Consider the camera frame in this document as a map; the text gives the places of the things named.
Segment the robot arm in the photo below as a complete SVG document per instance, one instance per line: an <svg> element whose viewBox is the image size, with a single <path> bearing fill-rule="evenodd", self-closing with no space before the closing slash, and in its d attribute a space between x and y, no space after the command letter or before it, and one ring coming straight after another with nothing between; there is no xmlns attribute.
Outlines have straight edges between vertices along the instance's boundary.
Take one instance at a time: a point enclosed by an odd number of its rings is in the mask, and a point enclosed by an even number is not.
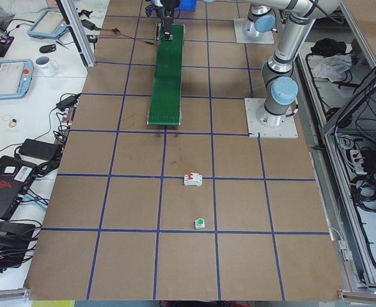
<svg viewBox="0 0 376 307"><path fill-rule="evenodd" d="M155 39L173 39L175 10L194 10L196 1L149 1L145 13L155 13L160 22L157 25ZM234 19L235 38L237 43L273 44L272 32L276 30L276 16L270 6L252 4L245 19Z"/></svg>
<svg viewBox="0 0 376 307"><path fill-rule="evenodd" d="M268 6L289 11L274 54L262 68L267 98L256 112L257 120L273 128L282 125L289 106L298 93L298 85L291 78L294 60L315 20L332 14L339 1L251 1L257 6Z"/></svg>

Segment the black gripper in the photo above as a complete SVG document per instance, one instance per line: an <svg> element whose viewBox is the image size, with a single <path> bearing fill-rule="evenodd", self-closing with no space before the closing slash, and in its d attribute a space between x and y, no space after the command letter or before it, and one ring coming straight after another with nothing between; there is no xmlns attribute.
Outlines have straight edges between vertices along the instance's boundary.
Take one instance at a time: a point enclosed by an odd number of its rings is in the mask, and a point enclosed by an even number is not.
<svg viewBox="0 0 376 307"><path fill-rule="evenodd" d="M164 35L165 40L172 40L172 25L173 25L173 17L172 16L165 16L162 20L162 32Z"/></svg>

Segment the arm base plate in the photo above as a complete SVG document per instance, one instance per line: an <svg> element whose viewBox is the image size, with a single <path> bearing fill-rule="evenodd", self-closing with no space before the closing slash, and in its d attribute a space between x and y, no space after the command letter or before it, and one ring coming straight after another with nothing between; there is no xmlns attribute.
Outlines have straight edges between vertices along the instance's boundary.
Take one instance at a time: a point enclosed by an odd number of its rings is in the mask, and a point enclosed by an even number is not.
<svg viewBox="0 0 376 307"><path fill-rule="evenodd" d="M237 43L274 44L272 31L259 32L254 22L248 19L234 19L235 38Z"/></svg>
<svg viewBox="0 0 376 307"><path fill-rule="evenodd" d="M244 104L248 136L250 138L298 138L291 106L288 106L285 114L277 116L265 110L264 98L245 98Z"/></svg>

